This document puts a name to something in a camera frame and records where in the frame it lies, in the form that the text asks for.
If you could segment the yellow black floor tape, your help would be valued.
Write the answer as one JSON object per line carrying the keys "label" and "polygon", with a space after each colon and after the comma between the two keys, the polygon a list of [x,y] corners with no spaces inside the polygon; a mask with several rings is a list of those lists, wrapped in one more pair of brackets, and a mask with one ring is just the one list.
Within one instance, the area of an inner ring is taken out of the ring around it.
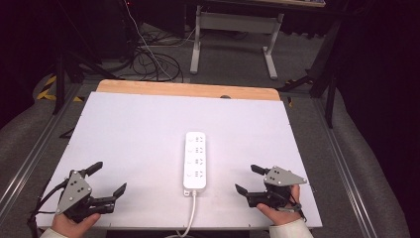
{"label": "yellow black floor tape", "polygon": [[52,75],[43,86],[41,92],[38,94],[37,96],[38,100],[45,99],[45,100],[56,101],[56,96],[52,94],[52,88],[55,81],[56,81],[56,76]]}

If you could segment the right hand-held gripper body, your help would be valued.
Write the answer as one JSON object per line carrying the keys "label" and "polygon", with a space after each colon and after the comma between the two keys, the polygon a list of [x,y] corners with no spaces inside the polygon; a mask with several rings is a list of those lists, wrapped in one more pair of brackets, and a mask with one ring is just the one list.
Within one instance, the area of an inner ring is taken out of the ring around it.
{"label": "right hand-held gripper body", "polygon": [[248,192],[246,200],[249,207],[256,207],[259,203],[263,203],[279,211],[300,211],[302,208],[300,203],[293,205],[291,208],[286,208],[286,205],[290,198],[290,188],[295,184],[304,183],[307,183],[305,178],[274,166],[267,175],[263,176],[265,191]]}

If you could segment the white power strip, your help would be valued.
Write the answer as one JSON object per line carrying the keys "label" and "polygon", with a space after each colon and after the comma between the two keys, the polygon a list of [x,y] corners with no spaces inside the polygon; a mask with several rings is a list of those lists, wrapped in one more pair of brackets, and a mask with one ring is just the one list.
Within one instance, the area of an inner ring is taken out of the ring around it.
{"label": "white power strip", "polygon": [[207,184],[206,135],[188,132],[185,136],[183,189],[185,195],[201,192]]}

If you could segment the white table frame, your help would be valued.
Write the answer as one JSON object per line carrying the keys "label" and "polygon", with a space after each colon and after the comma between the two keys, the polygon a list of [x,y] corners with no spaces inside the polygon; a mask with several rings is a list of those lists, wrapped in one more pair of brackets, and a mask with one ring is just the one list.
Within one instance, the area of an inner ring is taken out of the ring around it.
{"label": "white table frame", "polygon": [[[275,6],[283,7],[309,7],[323,8],[324,0],[259,0],[262,3],[272,3]],[[240,31],[247,33],[270,34],[270,42],[267,47],[262,48],[265,64],[272,80],[277,80],[277,72],[273,63],[271,52],[276,42],[284,14],[278,13],[275,18],[242,16],[235,14],[208,13],[202,10],[202,6],[196,7],[195,39],[192,51],[190,73],[198,72],[200,57],[200,31],[223,30]]]}

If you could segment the grey metal floor rail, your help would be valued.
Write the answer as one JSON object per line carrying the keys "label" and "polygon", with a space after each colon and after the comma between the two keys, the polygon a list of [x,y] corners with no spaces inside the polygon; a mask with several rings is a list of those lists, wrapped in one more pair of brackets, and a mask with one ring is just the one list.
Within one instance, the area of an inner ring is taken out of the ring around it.
{"label": "grey metal floor rail", "polygon": [[76,96],[80,89],[80,84],[71,85],[68,92],[65,94],[64,103],[56,114],[49,114],[48,122],[43,126],[43,130],[37,136],[36,142],[31,147],[31,150],[24,157],[21,164],[14,162],[18,165],[16,172],[8,180],[7,186],[0,191],[0,219],[6,216],[17,197],[21,193],[25,183],[31,176],[35,166],[39,162],[42,154],[44,153],[52,135],[53,131],[58,125],[59,121],[69,107],[71,101]]}
{"label": "grey metal floor rail", "polygon": [[319,115],[322,127],[326,132],[330,147],[333,151],[333,158],[338,173],[346,190],[354,214],[358,220],[363,236],[364,238],[377,238],[376,231],[372,225],[372,222],[368,215],[368,211],[361,197],[360,191],[357,188],[353,175],[349,169],[346,158],[339,145],[334,130],[331,129],[327,124],[327,121],[324,116],[325,110],[323,108],[322,101],[319,99],[313,99],[313,104],[316,108],[317,114]]}

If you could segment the black metal stand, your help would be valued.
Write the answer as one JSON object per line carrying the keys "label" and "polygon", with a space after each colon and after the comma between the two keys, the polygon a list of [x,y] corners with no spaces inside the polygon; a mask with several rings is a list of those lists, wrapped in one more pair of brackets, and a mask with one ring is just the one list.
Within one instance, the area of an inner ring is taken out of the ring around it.
{"label": "black metal stand", "polygon": [[82,55],[71,51],[60,51],[55,62],[55,107],[53,115],[56,115],[64,106],[65,98],[65,77],[68,76],[72,83],[81,83],[84,80],[81,65],[85,65],[94,72],[104,76],[105,78],[115,78],[115,75],[108,72],[101,66],[91,60],[84,58]]}
{"label": "black metal stand", "polygon": [[330,128],[333,127],[332,114],[337,86],[337,79],[334,76],[333,71],[333,48],[335,46],[337,35],[340,31],[340,27],[341,21],[336,20],[328,31],[315,60],[307,71],[307,74],[296,81],[287,81],[283,87],[278,89],[278,91],[286,92],[303,85],[304,83],[312,81],[313,84],[309,90],[311,97],[319,98],[325,90],[328,90],[324,117]]}

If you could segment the person's right hand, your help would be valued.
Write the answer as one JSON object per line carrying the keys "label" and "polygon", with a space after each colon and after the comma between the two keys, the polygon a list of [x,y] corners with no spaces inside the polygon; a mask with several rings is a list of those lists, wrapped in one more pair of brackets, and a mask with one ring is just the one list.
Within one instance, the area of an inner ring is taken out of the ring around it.
{"label": "person's right hand", "polygon": [[[298,184],[293,185],[290,188],[290,198],[286,205],[286,208],[291,208],[293,205],[299,203],[300,186]],[[301,214],[298,211],[279,211],[269,206],[259,203],[257,209],[265,215],[272,223],[276,226],[285,225],[301,218]]]}

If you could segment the white table cover board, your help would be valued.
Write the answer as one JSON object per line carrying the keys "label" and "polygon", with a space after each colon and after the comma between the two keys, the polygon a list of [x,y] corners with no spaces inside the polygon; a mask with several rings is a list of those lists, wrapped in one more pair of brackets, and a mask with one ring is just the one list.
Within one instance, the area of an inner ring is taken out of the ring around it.
{"label": "white table cover board", "polygon": [[[206,135],[207,184],[195,198],[183,193],[185,135]],[[125,193],[105,229],[259,229],[269,219],[248,206],[235,184],[264,189],[251,170],[279,166],[306,175],[280,101],[93,92],[53,173],[56,186],[72,170],[97,162],[88,178],[95,197]]]}

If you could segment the person's left hand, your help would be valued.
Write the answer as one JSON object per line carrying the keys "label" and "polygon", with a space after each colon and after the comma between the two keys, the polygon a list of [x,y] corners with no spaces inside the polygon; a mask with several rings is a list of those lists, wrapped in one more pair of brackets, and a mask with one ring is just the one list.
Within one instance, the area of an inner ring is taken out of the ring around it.
{"label": "person's left hand", "polygon": [[83,235],[101,218],[94,213],[81,222],[76,223],[64,214],[56,215],[52,221],[52,230],[66,238],[83,238]]}

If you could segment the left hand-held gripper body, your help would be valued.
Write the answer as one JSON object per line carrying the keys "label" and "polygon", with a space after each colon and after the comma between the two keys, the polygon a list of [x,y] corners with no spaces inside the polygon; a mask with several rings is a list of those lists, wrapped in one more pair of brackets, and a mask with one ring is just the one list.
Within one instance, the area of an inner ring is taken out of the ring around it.
{"label": "left hand-held gripper body", "polygon": [[93,189],[85,180],[91,175],[90,170],[70,172],[64,191],[60,195],[56,214],[64,214],[70,220],[80,223],[95,213],[114,212],[115,196],[95,198],[91,195]]}

